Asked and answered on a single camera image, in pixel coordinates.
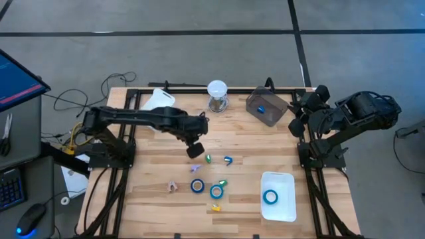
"monitor screen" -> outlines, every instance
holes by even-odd
[[[50,90],[34,74],[0,52],[0,112]]]

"keyboard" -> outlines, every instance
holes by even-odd
[[[0,211],[25,202],[21,172],[18,168],[0,173]]]

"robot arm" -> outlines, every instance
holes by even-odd
[[[292,135],[302,135],[306,123],[317,135],[317,139],[309,142],[310,155],[315,159],[326,157],[335,146],[364,131],[391,128],[401,112],[393,97],[374,92],[357,92],[336,102],[335,108],[326,104],[329,97],[327,88],[319,86],[315,92],[305,93],[299,103],[290,107],[296,115],[290,124]],[[327,139],[321,138],[331,130],[338,132]]]
[[[86,112],[83,121],[83,132],[102,141],[108,148],[108,153],[119,158],[125,157],[126,145],[122,139],[117,139],[109,130],[112,123],[132,125],[148,125],[161,132],[174,135],[189,147],[187,153],[195,158],[204,152],[201,143],[195,143],[199,137],[208,133],[208,118],[205,113],[199,116],[189,116],[186,111],[160,107],[153,110],[125,110],[110,107],[93,107]]]

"computer mouse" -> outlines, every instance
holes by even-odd
[[[45,205],[40,203],[32,205],[19,220],[18,226],[16,227],[17,234],[19,236],[26,236],[30,234],[30,232],[35,229],[45,213]]]

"blue painter's tape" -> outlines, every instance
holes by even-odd
[[[200,183],[200,184],[201,184],[201,188],[200,188],[200,189],[195,189],[194,185],[195,185],[196,183]],[[204,191],[204,188],[205,188],[205,184],[204,184],[204,182],[203,182],[202,180],[200,180],[200,179],[195,179],[195,180],[193,180],[193,181],[192,181],[192,183],[191,183],[191,189],[192,189],[192,191],[193,191],[194,193],[201,193],[201,192],[203,192],[203,191]]]
[[[220,194],[219,194],[219,195],[214,195],[214,193],[213,193],[214,189],[219,189],[219,190],[220,190]],[[221,185],[213,185],[213,186],[211,187],[211,189],[210,189],[210,196],[211,196],[213,199],[221,199],[221,197],[223,197],[223,194],[224,194],[224,190],[223,190],[223,188],[221,187]]]
[[[270,202],[270,201],[267,199],[267,194],[268,194],[268,193],[274,193],[275,199],[274,199],[274,201],[273,201],[273,202]],[[275,191],[275,190],[269,189],[269,190],[267,190],[266,192],[264,192],[264,194],[263,194],[263,200],[264,200],[264,202],[266,202],[268,205],[275,204],[275,203],[278,201],[278,194],[276,193],[276,191]]]

